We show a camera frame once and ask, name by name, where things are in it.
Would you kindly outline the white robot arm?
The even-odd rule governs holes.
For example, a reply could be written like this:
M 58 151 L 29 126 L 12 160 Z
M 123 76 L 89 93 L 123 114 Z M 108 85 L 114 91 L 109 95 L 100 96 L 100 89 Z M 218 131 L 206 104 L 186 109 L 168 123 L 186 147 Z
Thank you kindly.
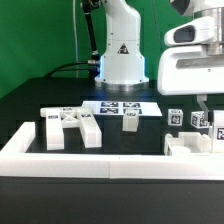
M 169 30 L 160 57 L 157 89 L 162 95 L 195 95 L 202 109 L 208 94 L 224 93 L 224 0 L 169 0 L 193 20 Z M 107 24 L 106 51 L 97 51 L 91 12 L 102 6 Z M 98 87 L 130 91 L 145 86 L 140 53 L 141 17 L 125 0 L 82 0 L 92 55 L 99 62 Z

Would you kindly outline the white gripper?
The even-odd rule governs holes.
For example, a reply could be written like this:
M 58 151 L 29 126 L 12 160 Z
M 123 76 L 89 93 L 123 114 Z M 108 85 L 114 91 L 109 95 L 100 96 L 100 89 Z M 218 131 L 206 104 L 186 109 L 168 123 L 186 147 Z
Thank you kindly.
M 197 95 L 197 103 L 208 120 L 207 96 L 224 93 L 224 55 L 210 52 L 221 26 L 204 16 L 169 30 L 164 37 L 168 49 L 159 61 L 157 88 L 162 95 Z

